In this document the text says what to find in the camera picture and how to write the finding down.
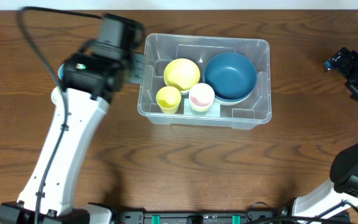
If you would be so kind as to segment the yellow plastic cup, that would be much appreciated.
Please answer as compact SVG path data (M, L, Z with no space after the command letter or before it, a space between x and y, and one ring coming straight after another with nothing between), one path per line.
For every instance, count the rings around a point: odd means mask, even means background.
M181 93L173 86L165 86L157 92L156 102L163 113L175 114L181 102Z
M213 103L210 103L206 106L199 106L199 105L196 105L194 104L192 101L190 102L190 106L193 110L195 111L198 111L198 112L204 112L204 111L208 111L212 106L213 106Z

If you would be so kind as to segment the yellow small bowl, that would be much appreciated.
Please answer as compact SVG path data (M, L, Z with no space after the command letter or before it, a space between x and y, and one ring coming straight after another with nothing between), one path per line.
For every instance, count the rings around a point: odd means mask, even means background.
M197 64L186 58L172 60L163 72L163 79L179 91L191 89L200 81L200 77Z

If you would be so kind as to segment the white small bowl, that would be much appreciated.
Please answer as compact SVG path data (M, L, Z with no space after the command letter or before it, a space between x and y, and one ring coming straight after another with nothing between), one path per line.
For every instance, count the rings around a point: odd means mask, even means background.
M166 86L170 86L170 84L168 84L168 82L166 80L164 80L164 82L165 82ZM189 92L190 92L190 89L188 89L188 90L180 90L181 95L187 95L187 94L189 94Z

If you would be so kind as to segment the pink plastic cup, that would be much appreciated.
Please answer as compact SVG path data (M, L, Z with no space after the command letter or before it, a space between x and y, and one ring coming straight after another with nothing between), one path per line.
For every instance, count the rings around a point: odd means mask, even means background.
M207 107L213 104L214 90L206 83L197 83L189 92L190 101L197 107Z

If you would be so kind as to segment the green plastic cup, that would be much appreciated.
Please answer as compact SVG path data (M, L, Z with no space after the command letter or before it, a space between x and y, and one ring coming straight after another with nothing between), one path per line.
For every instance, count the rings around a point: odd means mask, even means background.
M209 113L209 110L198 111L198 110L191 109L191 112L197 116L206 116Z

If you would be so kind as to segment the beige bowl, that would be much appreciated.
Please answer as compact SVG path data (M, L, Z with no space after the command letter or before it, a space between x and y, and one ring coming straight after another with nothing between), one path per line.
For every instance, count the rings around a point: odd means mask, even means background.
M236 105L236 104L239 104L239 103L245 101L246 99L248 99L248 97L250 97L250 94L245 97L236 99L236 100L227 100L227 99L215 96L214 100L215 100L215 102L219 103L220 105L232 106L232 105Z

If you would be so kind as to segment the dark blue bowl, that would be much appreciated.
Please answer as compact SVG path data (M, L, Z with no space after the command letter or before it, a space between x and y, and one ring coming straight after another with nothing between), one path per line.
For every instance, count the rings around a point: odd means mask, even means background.
M203 82L211 86L223 80L256 80L254 64L245 56L234 52L214 56L206 65Z
M223 80L211 84L215 97L226 102L247 98L256 87L256 80Z

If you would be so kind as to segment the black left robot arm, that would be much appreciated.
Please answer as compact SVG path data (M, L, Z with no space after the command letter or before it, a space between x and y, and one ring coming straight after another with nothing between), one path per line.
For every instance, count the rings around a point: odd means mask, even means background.
M145 39L137 21L101 17L99 37L87 41L52 72L52 123L35 169L14 202L0 206L0 223L113 223L114 212L89 203L75 207L78 175L115 92L143 79Z

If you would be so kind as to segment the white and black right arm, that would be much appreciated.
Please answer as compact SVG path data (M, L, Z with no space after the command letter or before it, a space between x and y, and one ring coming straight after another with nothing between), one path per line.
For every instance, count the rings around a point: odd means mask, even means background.
M250 130L272 118L270 46L262 39L150 34L137 109L154 124ZM358 207L358 143L335 158L329 179L270 223L324 223Z

